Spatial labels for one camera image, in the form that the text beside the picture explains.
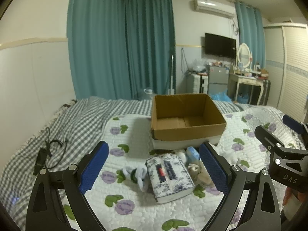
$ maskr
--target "floral bedsheet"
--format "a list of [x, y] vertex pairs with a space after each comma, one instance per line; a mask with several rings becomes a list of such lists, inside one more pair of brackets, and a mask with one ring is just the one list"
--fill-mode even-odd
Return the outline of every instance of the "floral bedsheet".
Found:
[[[285, 146], [300, 148], [293, 132], [283, 125], [282, 116], [280, 111], [269, 107], [225, 114], [227, 127], [216, 151], [243, 170], [259, 172], [267, 168], [269, 153], [254, 136], [256, 126], [263, 125]], [[109, 144], [109, 157], [85, 197], [106, 230], [198, 231], [206, 225], [223, 197], [214, 186], [197, 181], [192, 194], [157, 204], [150, 189], [141, 192], [138, 185], [122, 173], [124, 166], [137, 167], [155, 155], [150, 139], [150, 117], [114, 116], [106, 124], [102, 140]], [[274, 185], [281, 206], [285, 186], [277, 182]], [[236, 227], [247, 196], [248, 192], [244, 192], [229, 229]], [[67, 198], [63, 205], [72, 227], [80, 230]]]

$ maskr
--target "teal curtain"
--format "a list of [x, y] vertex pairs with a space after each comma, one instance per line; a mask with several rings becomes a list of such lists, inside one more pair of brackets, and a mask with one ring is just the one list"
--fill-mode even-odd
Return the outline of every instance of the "teal curtain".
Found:
[[259, 63], [264, 68], [265, 39], [260, 10], [249, 7], [243, 2], [235, 2], [235, 8], [240, 30], [240, 44], [248, 45], [252, 52], [252, 64]]
[[140, 91], [147, 87], [154, 93], [166, 94], [171, 55], [175, 56], [172, 0], [124, 1], [132, 96], [138, 99]]
[[70, 68], [78, 99], [131, 99], [123, 0], [70, 0]]

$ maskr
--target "gray checkered blanket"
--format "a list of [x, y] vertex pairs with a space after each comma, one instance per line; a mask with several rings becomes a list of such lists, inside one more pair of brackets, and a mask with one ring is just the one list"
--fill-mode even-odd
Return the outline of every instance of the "gray checkered blanket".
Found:
[[[223, 113], [240, 112], [251, 105], [215, 101]], [[16, 224], [25, 229], [27, 206], [36, 176], [33, 175], [35, 160], [40, 147], [48, 139], [46, 127], [50, 128], [50, 140], [68, 140], [66, 153], [59, 165], [50, 171], [66, 169], [78, 163], [100, 141], [107, 121], [114, 115], [151, 115], [151, 101], [107, 100], [90, 97], [78, 101], [66, 110], [58, 112], [57, 117], [38, 134], [32, 136], [12, 156], [5, 166], [0, 179], [0, 200]], [[47, 166], [56, 164], [64, 148], [51, 146], [53, 156]]]

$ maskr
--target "floral tissue box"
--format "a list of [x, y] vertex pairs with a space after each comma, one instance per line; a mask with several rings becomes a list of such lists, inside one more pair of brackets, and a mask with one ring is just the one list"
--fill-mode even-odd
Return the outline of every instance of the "floral tissue box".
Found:
[[194, 190], [182, 160], [174, 154], [164, 154], [145, 163], [157, 203], [167, 203], [189, 195]]

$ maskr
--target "metal screw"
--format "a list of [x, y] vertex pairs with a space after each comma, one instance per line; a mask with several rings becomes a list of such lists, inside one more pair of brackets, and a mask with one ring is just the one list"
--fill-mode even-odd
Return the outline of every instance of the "metal screw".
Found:
[[47, 172], [47, 170], [46, 170], [45, 168], [43, 168], [43, 169], [40, 170], [39, 173], [40, 173], [41, 175], [44, 175], [44, 174], [46, 174], [46, 172]]
[[265, 176], [269, 174], [269, 172], [266, 169], [262, 170], [262, 174], [264, 174]]
[[237, 166], [237, 165], [233, 165], [233, 166], [232, 166], [232, 169], [233, 169], [234, 171], [239, 171], [239, 170], [240, 170], [240, 167]]
[[74, 171], [77, 168], [76, 164], [72, 164], [68, 167], [69, 170]]

